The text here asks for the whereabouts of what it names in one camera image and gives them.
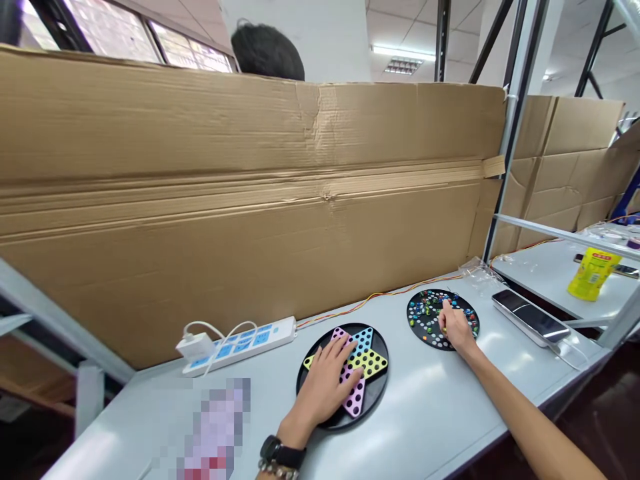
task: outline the left hand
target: left hand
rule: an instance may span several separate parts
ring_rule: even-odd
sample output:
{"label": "left hand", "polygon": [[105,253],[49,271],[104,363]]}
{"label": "left hand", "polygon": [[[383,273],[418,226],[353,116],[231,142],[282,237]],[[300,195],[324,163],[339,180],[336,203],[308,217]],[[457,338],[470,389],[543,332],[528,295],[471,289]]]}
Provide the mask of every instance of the left hand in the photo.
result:
{"label": "left hand", "polygon": [[362,376],[362,368],[340,383],[340,372],[357,342],[344,349],[348,336],[334,339],[325,349],[318,347],[309,374],[293,408],[280,424],[278,438],[288,447],[302,449],[316,426],[328,420],[349,396]]}

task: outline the white table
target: white table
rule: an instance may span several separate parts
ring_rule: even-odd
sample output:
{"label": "white table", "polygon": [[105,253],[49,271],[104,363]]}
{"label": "white table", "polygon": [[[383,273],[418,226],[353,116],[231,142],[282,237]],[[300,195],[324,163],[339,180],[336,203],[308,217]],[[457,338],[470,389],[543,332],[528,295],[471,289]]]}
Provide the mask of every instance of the white table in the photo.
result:
{"label": "white table", "polygon": [[[491,295],[503,288],[500,284],[482,295],[464,279],[428,288],[451,289],[472,304],[481,323],[480,348],[534,404],[550,400],[580,375],[494,308]],[[351,322],[369,324],[384,337],[389,351],[386,390],[374,411],[353,428],[314,433],[303,478],[446,478],[498,440],[506,426],[458,354],[430,348],[410,331],[405,309],[416,291],[376,298],[352,314],[300,330],[286,346],[206,378],[182,378],[184,361],[139,372],[45,479],[135,480],[151,458],[157,458],[156,467],[146,478],[166,479],[184,452],[201,400],[209,389],[225,388],[229,378],[251,378],[251,421],[231,478],[254,478],[262,442],[277,430],[295,400],[295,380],[307,350],[325,332]],[[576,332],[569,341],[586,354],[588,367],[610,354]]]}
{"label": "white table", "polygon": [[[577,253],[587,248],[562,240],[543,243],[528,250],[510,253],[512,261],[496,259],[493,269],[503,277],[550,302],[578,319],[614,317],[637,288],[639,281],[616,273],[606,280],[595,302],[580,300],[567,291],[579,264]],[[624,265],[639,268],[640,262],[623,259]]]}

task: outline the black watch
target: black watch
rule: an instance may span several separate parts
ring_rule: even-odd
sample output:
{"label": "black watch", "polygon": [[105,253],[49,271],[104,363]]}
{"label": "black watch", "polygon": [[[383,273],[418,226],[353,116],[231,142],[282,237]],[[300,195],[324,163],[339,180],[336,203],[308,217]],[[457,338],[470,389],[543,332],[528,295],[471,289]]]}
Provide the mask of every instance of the black watch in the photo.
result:
{"label": "black watch", "polygon": [[275,435],[268,436],[260,449],[260,457],[268,463],[275,462],[293,470],[300,470],[306,454],[307,449],[296,450],[285,447]]}

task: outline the black hair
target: black hair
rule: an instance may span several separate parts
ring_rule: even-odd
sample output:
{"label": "black hair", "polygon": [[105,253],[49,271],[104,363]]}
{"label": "black hair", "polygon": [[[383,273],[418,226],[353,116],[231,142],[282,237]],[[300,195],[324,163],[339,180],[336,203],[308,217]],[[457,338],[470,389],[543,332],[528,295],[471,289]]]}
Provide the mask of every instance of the black hair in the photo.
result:
{"label": "black hair", "polygon": [[294,44],[269,25],[245,23],[231,36],[231,46],[243,73],[304,80],[305,67]]}

